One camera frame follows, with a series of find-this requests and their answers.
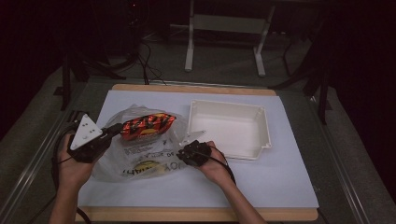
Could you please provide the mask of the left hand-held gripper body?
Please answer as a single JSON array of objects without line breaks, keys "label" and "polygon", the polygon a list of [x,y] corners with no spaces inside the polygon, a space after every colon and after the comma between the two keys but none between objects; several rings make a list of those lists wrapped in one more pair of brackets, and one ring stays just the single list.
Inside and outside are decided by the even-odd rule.
[{"label": "left hand-held gripper body", "polygon": [[83,115],[68,154],[78,162],[93,163],[110,147],[112,139],[105,139],[106,128],[100,129],[87,115]]}]

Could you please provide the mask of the red and orange snack packet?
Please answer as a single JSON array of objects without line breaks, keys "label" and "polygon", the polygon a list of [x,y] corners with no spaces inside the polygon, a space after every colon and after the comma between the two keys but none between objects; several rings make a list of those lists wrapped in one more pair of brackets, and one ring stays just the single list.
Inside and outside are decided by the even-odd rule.
[{"label": "red and orange snack packet", "polygon": [[166,113],[156,113],[125,121],[120,135],[123,140],[133,141],[165,133],[177,119]]}]

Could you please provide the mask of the clear plastic bag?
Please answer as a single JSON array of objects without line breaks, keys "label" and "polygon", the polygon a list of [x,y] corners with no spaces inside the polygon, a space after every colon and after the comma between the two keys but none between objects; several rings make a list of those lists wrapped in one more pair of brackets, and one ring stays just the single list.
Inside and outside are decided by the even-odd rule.
[{"label": "clear plastic bag", "polygon": [[130,119],[149,114],[166,113],[176,116],[172,126],[163,134],[123,140],[118,134],[105,154],[94,165],[92,176],[105,182],[129,182],[135,179],[152,178],[179,171],[185,164],[177,157],[179,144],[187,131],[187,120],[176,113],[144,106],[132,105],[114,115],[107,122],[109,127]]}]

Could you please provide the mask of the white plastic bin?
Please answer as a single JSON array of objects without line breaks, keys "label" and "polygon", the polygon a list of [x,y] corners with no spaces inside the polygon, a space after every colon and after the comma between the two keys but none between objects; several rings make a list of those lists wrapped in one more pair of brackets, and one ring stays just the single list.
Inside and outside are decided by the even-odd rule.
[{"label": "white plastic bin", "polygon": [[201,143],[214,141],[233,159],[257,160],[272,147],[265,109],[257,105],[193,100],[188,134]]}]

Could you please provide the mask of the person's right hand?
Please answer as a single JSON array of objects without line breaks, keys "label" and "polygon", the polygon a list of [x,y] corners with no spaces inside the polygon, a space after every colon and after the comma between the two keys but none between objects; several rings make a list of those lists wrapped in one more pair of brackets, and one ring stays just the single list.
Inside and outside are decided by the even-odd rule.
[{"label": "person's right hand", "polygon": [[224,167],[224,157],[216,149],[215,143],[213,141],[209,141],[206,144],[211,149],[211,159],[209,159],[204,165],[198,167],[198,170],[200,170],[206,178],[221,188],[233,185],[233,180],[229,172]]}]

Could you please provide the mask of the white metal stand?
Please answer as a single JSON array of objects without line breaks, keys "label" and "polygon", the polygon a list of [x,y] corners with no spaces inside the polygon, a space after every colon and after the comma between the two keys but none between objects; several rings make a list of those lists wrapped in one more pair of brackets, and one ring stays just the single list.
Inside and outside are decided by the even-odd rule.
[{"label": "white metal stand", "polygon": [[265,7],[264,19],[253,19],[243,17],[230,17],[219,15],[197,14],[194,11],[195,2],[197,0],[188,0],[189,5],[189,24],[186,26],[188,29],[188,45],[185,58],[184,70],[190,72],[193,68],[194,56],[194,31],[217,31],[228,33],[242,33],[242,34],[255,34],[260,36],[260,42],[253,47],[253,56],[259,77],[265,77],[266,72],[264,62],[262,59],[262,49],[266,37],[269,34],[272,18],[275,14],[276,6],[270,4]]}]

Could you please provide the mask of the wooden table board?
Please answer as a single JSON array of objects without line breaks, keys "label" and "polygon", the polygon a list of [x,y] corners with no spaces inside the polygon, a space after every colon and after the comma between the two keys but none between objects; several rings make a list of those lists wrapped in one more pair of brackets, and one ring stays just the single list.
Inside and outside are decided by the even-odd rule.
[{"label": "wooden table board", "polygon": [[[111,91],[160,91],[183,93],[214,93],[233,95],[277,96],[270,90],[181,87],[181,86],[143,86],[116,84]],[[182,207],[110,207],[81,206],[93,221],[233,221],[235,215],[227,204],[221,208],[182,208]],[[268,221],[312,221],[318,217],[316,208],[259,208],[258,212]]]}]

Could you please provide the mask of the white paper sheet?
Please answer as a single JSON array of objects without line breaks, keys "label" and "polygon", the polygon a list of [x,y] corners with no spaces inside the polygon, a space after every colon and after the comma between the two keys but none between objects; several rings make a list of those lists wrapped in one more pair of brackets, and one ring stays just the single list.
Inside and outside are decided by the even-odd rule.
[{"label": "white paper sheet", "polygon": [[[193,100],[262,106],[266,112],[272,147],[257,160],[228,158],[236,185],[259,208],[316,208],[318,200],[299,148],[277,96],[183,93],[160,91],[110,91],[98,123],[130,105],[175,112],[189,118]],[[198,170],[185,166],[168,175],[126,183],[90,179],[79,194],[81,206],[221,208],[227,200],[218,186]]]}]

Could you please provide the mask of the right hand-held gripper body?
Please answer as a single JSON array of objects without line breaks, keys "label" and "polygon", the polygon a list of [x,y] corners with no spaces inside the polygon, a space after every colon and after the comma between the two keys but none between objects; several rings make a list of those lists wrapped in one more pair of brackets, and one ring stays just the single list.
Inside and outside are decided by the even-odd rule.
[{"label": "right hand-held gripper body", "polygon": [[211,156],[211,149],[206,143],[200,143],[198,138],[205,134],[205,131],[187,133],[179,144],[180,149],[184,149],[187,159],[184,160],[190,166],[202,166]]}]

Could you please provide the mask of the black stand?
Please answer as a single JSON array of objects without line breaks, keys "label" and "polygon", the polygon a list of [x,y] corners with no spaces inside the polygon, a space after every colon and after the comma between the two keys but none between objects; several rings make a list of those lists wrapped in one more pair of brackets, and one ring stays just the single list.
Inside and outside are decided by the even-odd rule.
[{"label": "black stand", "polygon": [[325,114],[330,75],[326,71],[328,58],[320,53],[319,49],[325,40],[325,32],[323,30],[318,31],[303,61],[290,78],[279,84],[268,86],[269,90],[282,90],[306,78],[307,81],[303,87],[303,94],[313,97],[319,91],[318,117],[324,125],[327,124]]},{"label": "black stand", "polygon": [[71,101],[71,74],[74,74],[77,81],[87,82],[90,77],[86,69],[87,65],[98,70],[105,77],[124,80],[124,77],[113,73],[109,68],[99,64],[99,62],[89,58],[82,52],[71,50],[63,58],[62,86],[58,87],[54,93],[55,95],[60,95],[63,99],[62,111],[66,110]]}]

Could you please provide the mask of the aluminium frame rail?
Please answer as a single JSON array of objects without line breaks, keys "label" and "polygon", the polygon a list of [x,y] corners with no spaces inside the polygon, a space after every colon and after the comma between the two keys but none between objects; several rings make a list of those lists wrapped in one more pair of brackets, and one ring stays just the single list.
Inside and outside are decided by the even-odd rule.
[{"label": "aluminium frame rail", "polygon": [[324,124],[318,117],[318,100],[314,96],[308,97],[307,100],[311,106],[311,110],[314,113],[314,117],[318,119],[319,127],[330,150],[332,166],[334,167],[334,170],[338,176],[343,192],[346,195],[346,200],[349,204],[349,207],[351,208],[355,220],[357,221],[357,224],[370,224],[367,214],[362,207],[361,200],[353,186],[349,174],[347,173],[347,169],[342,162],[339,150],[329,130],[328,123]]},{"label": "aluminium frame rail", "polygon": [[23,115],[0,144],[0,224],[9,224],[58,132],[85,111],[66,109]]}]

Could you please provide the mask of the person's left hand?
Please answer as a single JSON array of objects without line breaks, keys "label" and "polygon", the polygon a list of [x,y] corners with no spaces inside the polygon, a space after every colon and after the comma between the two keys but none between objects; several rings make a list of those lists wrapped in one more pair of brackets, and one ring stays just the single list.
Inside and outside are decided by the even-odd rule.
[{"label": "person's left hand", "polygon": [[91,176],[93,163],[78,162],[68,154],[67,149],[71,137],[71,133],[66,134],[58,149],[59,184],[61,187],[80,189]]}]

